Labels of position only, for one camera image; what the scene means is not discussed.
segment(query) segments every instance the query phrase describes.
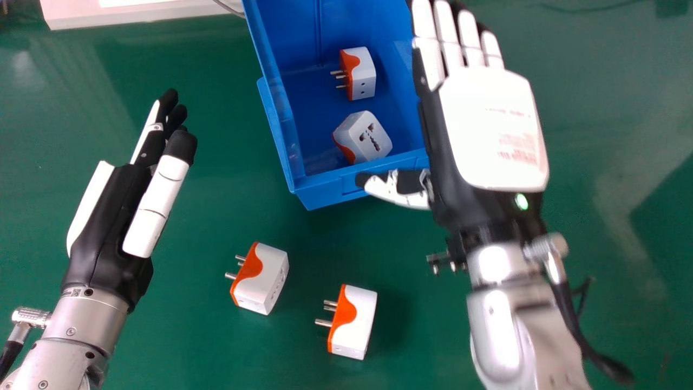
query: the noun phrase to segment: gray cable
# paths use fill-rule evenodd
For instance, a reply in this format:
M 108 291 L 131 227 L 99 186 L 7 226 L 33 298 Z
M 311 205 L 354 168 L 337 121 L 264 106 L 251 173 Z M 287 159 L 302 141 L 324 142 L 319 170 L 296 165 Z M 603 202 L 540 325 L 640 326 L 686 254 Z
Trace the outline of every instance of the gray cable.
M 239 16 L 239 17 L 242 17 L 243 19 L 245 19 L 245 12 L 238 12 L 237 10 L 234 10 L 233 8 L 231 8 L 231 6 L 229 6 L 228 4 L 224 3 L 221 0 L 212 0 L 212 1 L 217 3 L 221 8 L 224 8 L 225 10 L 234 14 L 235 16 Z

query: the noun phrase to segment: white and orange plug adapter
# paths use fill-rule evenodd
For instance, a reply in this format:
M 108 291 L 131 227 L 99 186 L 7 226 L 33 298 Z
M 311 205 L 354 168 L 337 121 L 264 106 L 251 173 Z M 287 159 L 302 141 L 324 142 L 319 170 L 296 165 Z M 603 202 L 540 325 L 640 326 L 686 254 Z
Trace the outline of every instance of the white and orange plug adapter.
M 392 140 L 370 111 L 346 117 L 332 132 L 332 140 L 350 164 L 383 158 L 392 150 Z
M 330 328 L 327 352 L 363 360 L 371 338 L 378 293 L 342 285 L 337 302 L 323 301 L 325 310 L 334 312 L 332 321 L 316 319 L 315 324 Z
M 338 80 L 346 79 L 337 88 L 346 88 L 349 100 L 376 95 L 376 67 L 365 46 L 340 50 L 340 70 L 330 72 Z
M 289 256 L 277 248 L 255 242 L 248 254 L 236 256 L 238 274 L 226 272 L 233 280 L 231 298 L 238 307 L 268 315 L 284 287 L 289 272 Z

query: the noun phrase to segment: plug prong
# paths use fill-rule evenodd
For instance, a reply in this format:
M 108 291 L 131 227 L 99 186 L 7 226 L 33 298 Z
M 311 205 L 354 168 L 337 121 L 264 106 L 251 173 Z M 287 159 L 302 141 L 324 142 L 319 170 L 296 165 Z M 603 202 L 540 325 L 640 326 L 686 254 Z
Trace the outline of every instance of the plug prong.
M 315 325 L 324 326 L 325 328 L 332 328 L 332 321 L 315 319 Z

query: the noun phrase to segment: power adapter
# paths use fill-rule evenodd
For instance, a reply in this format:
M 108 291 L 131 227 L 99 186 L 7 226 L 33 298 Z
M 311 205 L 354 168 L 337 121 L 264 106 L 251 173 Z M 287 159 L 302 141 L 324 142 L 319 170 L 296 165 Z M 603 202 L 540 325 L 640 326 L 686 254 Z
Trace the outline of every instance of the power adapter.
M 346 83 L 337 88 L 345 88 L 349 100 L 359 100 L 376 95 L 376 67 L 365 46 L 340 50 L 340 70 L 330 72 L 338 80 Z
M 253 243 L 248 254 L 236 255 L 238 274 L 226 272 L 231 284 L 231 299 L 238 307 L 268 315 L 281 293 L 289 272 L 289 257 L 277 248 Z
M 324 300 L 323 308 L 334 312 L 332 321 L 316 319 L 315 324 L 330 328 L 327 352 L 363 360 L 371 338 L 378 293 L 342 285 L 337 302 Z
M 392 140 L 370 111 L 354 112 L 332 132 L 332 140 L 350 164 L 387 156 Z

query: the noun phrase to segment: white adapter body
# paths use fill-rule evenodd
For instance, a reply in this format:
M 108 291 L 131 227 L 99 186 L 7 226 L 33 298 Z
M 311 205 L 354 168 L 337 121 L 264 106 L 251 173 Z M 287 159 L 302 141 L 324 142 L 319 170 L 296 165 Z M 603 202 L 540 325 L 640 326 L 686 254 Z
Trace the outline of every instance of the white adapter body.
M 332 74 L 337 79 L 346 79 L 337 88 L 346 89 L 351 101 L 376 95 L 376 67 L 365 46 L 340 50 L 340 70 Z
M 324 309 L 335 312 L 333 320 L 315 320 L 328 326 L 327 351 L 335 355 L 363 360 L 371 338 L 378 293 L 342 285 L 337 302 L 324 301 Z
M 284 287 L 289 272 L 289 257 L 284 251 L 256 242 L 248 254 L 236 256 L 238 274 L 226 273 L 232 279 L 231 299 L 236 306 L 268 315 Z
M 332 132 L 332 140 L 350 164 L 383 158 L 392 151 L 392 140 L 376 116 L 368 110 L 346 117 Z

